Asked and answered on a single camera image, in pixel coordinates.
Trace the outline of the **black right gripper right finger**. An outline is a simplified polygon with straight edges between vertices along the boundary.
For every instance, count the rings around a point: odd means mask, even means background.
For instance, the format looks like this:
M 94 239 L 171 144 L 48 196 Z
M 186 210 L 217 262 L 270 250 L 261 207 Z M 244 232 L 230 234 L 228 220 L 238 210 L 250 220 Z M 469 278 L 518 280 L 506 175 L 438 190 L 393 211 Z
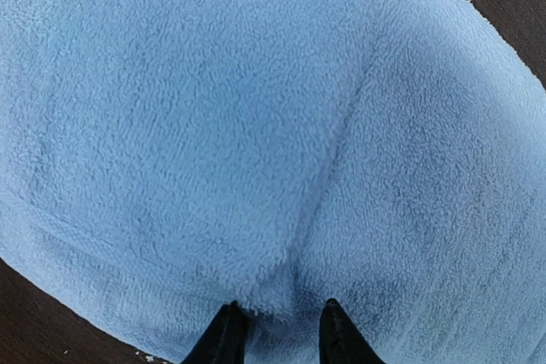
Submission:
M 326 301 L 319 321 L 319 359 L 321 364 L 385 364 L 334 298 Z

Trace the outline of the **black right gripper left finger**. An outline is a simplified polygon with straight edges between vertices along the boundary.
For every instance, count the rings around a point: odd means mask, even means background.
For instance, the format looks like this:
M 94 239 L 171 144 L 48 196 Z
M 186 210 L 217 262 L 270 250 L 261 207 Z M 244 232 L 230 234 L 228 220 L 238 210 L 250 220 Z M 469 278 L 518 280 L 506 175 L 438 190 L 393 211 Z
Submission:
M 236 301 L 215 314 L 182 364 L 243 364 L 247 317 Z

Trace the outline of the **light blue towel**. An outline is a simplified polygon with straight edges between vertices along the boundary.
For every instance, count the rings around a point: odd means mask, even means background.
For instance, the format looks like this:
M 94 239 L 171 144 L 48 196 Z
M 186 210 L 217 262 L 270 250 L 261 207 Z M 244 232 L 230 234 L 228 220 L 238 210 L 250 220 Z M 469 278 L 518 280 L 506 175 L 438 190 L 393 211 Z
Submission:
M 1 257 L 183 359 L 545 360 L 545 92 L 467 0 L 1 0 Z

